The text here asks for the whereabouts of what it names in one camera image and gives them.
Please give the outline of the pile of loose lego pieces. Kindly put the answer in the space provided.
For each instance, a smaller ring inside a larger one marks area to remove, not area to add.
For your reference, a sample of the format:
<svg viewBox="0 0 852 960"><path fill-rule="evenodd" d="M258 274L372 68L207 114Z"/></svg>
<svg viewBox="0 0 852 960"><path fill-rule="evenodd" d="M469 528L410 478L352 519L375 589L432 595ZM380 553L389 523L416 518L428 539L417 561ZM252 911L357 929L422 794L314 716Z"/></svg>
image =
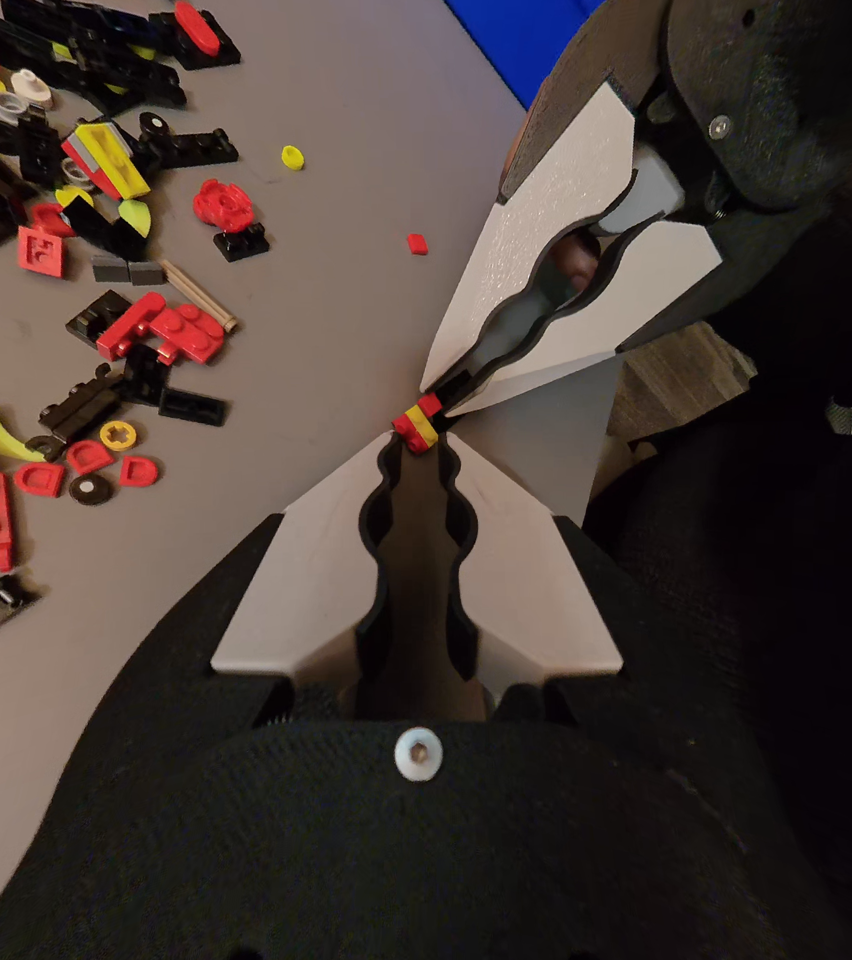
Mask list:
<svg viewBox="0 0 852 960"><path fill-rule="evenodd" d="M38 415L38 436L19 439L0 418L0 626L37 595L16 572L11 483L24 495L94 507L119 486L160 477L117 419L141 405L160 416L223 426L224 400L169 385L178 362L205 366L237 319L180 268L147 258L146 201L168 171L238 162L220 126L181 133L146 110L137 135L120 116L139 107L182 110L179 69L238 66L234 40L207 8L170 2L145 15L96 2L0 2L0 247L15 241L20 269L67 276L68 241L94 250L94 279L107 288L68 319L68 332L101 363Z"/></svg>

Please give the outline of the black beam lego assembly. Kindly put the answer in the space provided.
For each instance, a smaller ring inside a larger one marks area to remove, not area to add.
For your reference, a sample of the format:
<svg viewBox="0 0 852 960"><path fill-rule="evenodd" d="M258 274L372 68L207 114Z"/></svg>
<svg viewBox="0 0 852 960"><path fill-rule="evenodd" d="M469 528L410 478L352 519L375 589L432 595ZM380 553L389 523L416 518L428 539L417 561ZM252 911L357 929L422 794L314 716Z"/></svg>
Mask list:
<svg viewBox="0 0 852 960"><path fill-rule="evenodd" d="M451 414L453 401L468 385L470 373L463 369L454 374L419 400L405 413L391 421L394 432L403 440L413 455L421 455L434 447L439 436L454 425L460 414Z"/></svg>

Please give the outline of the person's right hand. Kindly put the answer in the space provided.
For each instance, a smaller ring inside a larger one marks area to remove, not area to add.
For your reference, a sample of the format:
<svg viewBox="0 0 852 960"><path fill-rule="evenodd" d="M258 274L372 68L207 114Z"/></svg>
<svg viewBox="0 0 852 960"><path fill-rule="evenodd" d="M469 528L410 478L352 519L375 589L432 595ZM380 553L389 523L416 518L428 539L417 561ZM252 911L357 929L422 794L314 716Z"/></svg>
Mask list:
<svg viewBox="0 0 852 960"><path fill-rule="evenodd" d="M576 229L556 240L550 250L550 259L562 277L557 282L557 289L564 299L570 299L589 288L600 258L600 241L587 228Z"/></svg>

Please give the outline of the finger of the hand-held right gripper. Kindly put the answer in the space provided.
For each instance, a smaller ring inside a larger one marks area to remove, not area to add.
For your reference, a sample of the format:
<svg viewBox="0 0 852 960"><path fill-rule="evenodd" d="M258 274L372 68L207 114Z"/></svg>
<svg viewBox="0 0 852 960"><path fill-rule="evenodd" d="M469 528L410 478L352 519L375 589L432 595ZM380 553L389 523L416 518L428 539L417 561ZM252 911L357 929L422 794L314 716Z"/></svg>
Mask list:
<svg viewBox="0 0 852 960"><path fill-rule="evenodd" d="M634 131L633 111L605 80L514 193L493 205L432 342L423 392L478 344L500 307L525 293L558 237L622 203Z"/></svg>
<svg viewBox="0 0 852 960"><path fill-rule="evenodd" d="M617 238L592 285L540 318L511 351L480 368L446 417L477 412L612 358L633 334L722 262L699 224L649 219Z"/></svg>

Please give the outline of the person's right forearm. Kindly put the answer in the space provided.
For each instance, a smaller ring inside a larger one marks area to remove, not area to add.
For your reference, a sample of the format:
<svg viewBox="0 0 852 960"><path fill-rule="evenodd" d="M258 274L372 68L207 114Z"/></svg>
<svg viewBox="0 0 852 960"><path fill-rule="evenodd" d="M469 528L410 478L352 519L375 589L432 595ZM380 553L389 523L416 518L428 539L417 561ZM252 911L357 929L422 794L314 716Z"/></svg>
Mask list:
<svg viewBox="0 0 852 960"><path fill-rule="evenodd" d="M708 323L756 369L720 414L786 426L823 423L830 403L852 407L852 166L826 216Z"/></svg>

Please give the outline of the blue plastic bin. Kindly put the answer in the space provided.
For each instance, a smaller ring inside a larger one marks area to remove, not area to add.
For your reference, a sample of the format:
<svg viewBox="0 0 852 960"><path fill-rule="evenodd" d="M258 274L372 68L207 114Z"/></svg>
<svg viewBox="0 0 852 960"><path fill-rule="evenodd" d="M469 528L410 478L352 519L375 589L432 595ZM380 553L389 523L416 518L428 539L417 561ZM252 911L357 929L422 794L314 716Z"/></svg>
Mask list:
<svg viewBox="0 0 852 960"><path fill-rule="evenodd" d="M600 5L600 1L446 2L526 109L571 39Z"/></svg>

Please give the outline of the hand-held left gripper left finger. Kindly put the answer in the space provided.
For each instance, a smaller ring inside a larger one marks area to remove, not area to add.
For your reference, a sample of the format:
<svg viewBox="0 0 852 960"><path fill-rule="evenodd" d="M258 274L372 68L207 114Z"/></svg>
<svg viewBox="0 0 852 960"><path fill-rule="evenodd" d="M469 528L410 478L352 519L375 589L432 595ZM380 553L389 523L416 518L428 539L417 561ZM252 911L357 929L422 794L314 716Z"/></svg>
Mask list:
<svg viewBox="0 0 852 960"><path fill-rule="evenodd" d="M369 509L389 496L394 432L374 438L282 512L211 666L334 695L361 677L357 631L383 598Z"/></svg>

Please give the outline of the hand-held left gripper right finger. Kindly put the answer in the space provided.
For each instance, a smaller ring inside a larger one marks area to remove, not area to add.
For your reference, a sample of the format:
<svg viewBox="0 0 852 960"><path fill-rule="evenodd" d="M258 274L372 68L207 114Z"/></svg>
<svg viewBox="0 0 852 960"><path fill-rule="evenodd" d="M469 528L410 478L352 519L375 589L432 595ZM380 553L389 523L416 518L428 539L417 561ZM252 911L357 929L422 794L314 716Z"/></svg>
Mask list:
<svg viewBox="0 0 852 960"><path fill-rule="evenodd" d="M564 540L566 518L452 433L437 456L456 546L445 631L459 675L502 698L517 685L618 674L623 656Z"/></svg>

